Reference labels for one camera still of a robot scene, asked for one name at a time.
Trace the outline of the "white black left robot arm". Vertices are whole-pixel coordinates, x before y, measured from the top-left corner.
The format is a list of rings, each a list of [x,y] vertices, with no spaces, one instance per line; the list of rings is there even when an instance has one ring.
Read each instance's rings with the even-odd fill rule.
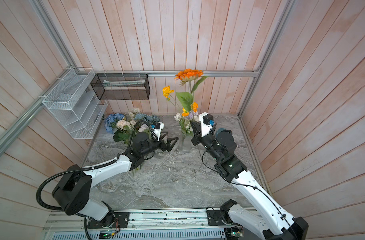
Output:
[[[161,122],[150,125],[138,121],[135,124],[135,128],[142,126],[147,127],[148,131],[131,132],[125,151],[112,160],[85,168],[73,165],[46,179],[36,191],[37,203],[48,210],[63,211],[68,216],[77,215],[86,221],[94,220],[103,228],[117,224],[114,210],[104,201],[92,199],[90,190],[113,176],[138,168],[144,161],[151,159],[151,154],[157,150],[170,152],[178,141],[177,137],[167,137],[168,133],[163,131],[164,124]],[[60,180],[52,191],[52,197],[58,206],[52,206],[44,202],[41,192],[57,178]]]

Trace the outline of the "orange gerbera flower stem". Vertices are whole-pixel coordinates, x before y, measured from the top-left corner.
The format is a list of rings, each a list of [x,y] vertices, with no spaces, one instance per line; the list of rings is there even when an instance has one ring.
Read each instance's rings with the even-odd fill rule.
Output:
[[[185,69],[177,73],[174,78],[181,87],[185,87],[183,92],[176,93],[182,107],[181,116],[187,120],[193,120],[198,115],[198,103],[194,99],[194,94],[207,76],[204,75],[203,70]]]

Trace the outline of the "pink white green bouquet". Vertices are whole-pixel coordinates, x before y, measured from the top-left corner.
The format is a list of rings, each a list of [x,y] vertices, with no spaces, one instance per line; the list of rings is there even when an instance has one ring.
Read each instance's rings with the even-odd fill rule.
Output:
[[[113,140],[126,145],[122,155],[129,158],[130,170],[137,169],[144,162],[144,156],[147,155],[145,149],[150,143],[149,124],[145,116],[134,109],[125,116],[118,115],[113,127],[116,129]]]

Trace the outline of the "yellow orange poppy stem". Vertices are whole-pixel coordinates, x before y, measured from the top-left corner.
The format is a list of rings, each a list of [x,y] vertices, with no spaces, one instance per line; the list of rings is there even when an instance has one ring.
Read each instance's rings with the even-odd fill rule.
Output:
[[[175,92],[170,86],[166,86],[162,89],[162,95],[175,106],[182,118],[194,119],[198,116],[198,104],[194,101],[193,94]]]

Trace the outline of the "teal cylindrical vase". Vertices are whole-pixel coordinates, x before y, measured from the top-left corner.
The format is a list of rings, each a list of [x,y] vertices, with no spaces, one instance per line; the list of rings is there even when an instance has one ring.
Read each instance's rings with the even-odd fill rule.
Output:
[[[219,128],[216,132],[216,135],[220,134],[221,132],[227,132],[227,129],[224,129],[224,128]]]

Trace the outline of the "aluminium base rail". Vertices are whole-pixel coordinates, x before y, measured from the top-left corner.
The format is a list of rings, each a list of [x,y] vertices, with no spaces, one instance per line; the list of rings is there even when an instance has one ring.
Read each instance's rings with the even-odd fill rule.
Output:
[[[90,229],[78,216],[53,212],[49,215],[40,240],[225,240],[230,225],[217,223],[203,209],[155,209],[118,211],[128,214],[120,227]]]

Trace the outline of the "purple white flower bouquet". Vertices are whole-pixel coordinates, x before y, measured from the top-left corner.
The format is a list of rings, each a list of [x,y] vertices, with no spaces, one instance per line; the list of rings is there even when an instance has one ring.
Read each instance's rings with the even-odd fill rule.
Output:
[[[184,136],[193,136],[193,130],[191,123],[192,121],[199,121],[198,112],[190,111],[187,112],[185,109],[182,110],[182,113],[177,113],[174,116],[174,119],[179,123],[181,132]]]

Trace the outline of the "aluminium frame rail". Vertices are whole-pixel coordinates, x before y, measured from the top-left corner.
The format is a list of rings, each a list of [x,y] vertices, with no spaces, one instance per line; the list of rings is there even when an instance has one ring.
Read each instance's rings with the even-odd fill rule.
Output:
[[[92,70],[95,74],[145,74],[149,77],[175,77],[179,71],[98,71],[93,69],[81,68],[78,70],[80,74],[87,74]],[[258,70],[239,70],[239,71],[203,71],[203,75],[207,77],[256,77],[259,75]]]

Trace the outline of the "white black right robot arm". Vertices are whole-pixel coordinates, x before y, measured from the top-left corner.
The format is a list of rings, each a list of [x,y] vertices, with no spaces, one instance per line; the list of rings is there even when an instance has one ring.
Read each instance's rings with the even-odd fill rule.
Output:
[[[235,155],[237,144],[232,131],[216,130],[212,115],[190,122],[193,145],[201,144],[214,158],[215,171],[238,189],[258,211],[245,210],[236,201],[229,200],[220,207],[226,225],[238,224],[261,240],[304,240],[309,228],[302,217],[295,218],[281,207],[255,180],[246,165]]]

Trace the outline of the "clear ribbed glass vase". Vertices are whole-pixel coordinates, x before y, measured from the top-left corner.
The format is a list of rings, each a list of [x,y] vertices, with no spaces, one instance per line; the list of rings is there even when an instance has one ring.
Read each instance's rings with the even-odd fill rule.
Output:
[[[179,151],[181,153],[187,153],[190,152],[192,148],[192,135],[181,135],[181,138],[179,140]]]

